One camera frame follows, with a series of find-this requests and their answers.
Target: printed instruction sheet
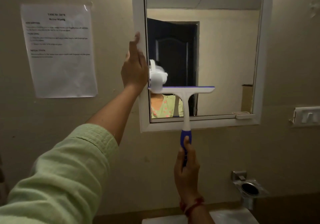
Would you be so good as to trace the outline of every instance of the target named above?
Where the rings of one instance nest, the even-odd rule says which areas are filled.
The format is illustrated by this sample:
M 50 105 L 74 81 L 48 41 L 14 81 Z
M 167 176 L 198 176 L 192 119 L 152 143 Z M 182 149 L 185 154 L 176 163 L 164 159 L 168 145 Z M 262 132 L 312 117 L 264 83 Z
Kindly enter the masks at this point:
M 96 96 L 90 8 L 23 4 L 21 19 L 36 97 Z

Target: white mirror frame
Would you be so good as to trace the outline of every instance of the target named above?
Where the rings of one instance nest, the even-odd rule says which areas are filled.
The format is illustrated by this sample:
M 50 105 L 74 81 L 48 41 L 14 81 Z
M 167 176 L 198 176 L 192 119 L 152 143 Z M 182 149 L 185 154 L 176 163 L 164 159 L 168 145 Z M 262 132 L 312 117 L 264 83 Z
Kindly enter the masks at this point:
M 147 8 L 145 0 L 132 0 L 134 30 L 141 34 L 139 48 L 147 55 Z M 253 83 L 252 114 L 211 115 L 190 117 L 191 129 L 204 129 L 223 126 L 258 125 L 261 121 L 262 101 L 267 63 L 267 40 L 271 22 L 272 0 L 262 0 L 258 47 Z M 141 132 L 181 130 L 183 117 L 153 119 L 151 122 L 149 91 L 145 87 L 139 97 Z

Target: black door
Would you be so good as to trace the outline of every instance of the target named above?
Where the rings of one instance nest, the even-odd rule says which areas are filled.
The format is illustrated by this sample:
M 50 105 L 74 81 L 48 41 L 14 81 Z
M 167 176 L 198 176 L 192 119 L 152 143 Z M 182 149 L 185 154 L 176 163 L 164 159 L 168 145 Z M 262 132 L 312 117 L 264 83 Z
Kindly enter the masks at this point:
M 174 24 L 147 19 L 149 59 L 168 73 L 166 87 L 196 86 L 196 24 Z M 190 116 L 194 115 L 194 96 L 189 99 Z

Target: wall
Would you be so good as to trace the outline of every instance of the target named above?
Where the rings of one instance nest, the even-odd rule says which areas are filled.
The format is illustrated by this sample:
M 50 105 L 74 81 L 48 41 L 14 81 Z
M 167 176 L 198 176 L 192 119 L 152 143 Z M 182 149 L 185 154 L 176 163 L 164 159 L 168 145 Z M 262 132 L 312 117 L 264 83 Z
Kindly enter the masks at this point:
M 19 4 L 87 3 L 99 95 L 36 99 L 24 45 Z M 193 131 L 201 164 L 199 190 L 208 203 L 235 201 L 230 171 L 246 169 L 273 196 L 320 191 L 319 128 L 292 129 L 297 105 L 320 105 L 320 17 L 312 0 L 274 0 L 261 125 Z M 122 90 L 120 69 L 133 36 L 131 0 L 1 0 L 0 152 L 12 187 L 34 160 Z M 180 133 L 139 130 L 134 105 L 120 145 L 118 166 L 99 214 L 178 206 L 173 166 Z
M 199 94 L 198 115 L 241 111 L 242 85 L 254 81 L 259 15 L 257 10 L 147 9 L 152 19 L 200 22 L 198 85 L 216 89 Z

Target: person's right hand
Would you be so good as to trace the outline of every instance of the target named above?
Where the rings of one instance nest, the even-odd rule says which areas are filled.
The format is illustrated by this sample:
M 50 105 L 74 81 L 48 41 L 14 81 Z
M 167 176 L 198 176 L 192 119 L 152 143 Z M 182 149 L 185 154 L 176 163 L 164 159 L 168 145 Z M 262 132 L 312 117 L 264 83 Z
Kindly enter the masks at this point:
M 148 82 L 148 64 L 142 51 L 137 49 L 140 33 L 137 32 L 134 40 L 129 43 L 129 52 L 122 66 L 121 76 L 124 87 L 130 87 L 137 96 Z
M 198 173 L 200 165 L 196 157 L 196 151 L 189 143 L 188 136 L 184 138 L 184 146 L 188 151 L 188 161 L 186 162 L 186 166 L 183 167 L 184 150 L 180 147 L 174 166 L 174 182 L 181 200 L 184 204 L 191 205 L 196 198 L 201 197 L 198 193 Z

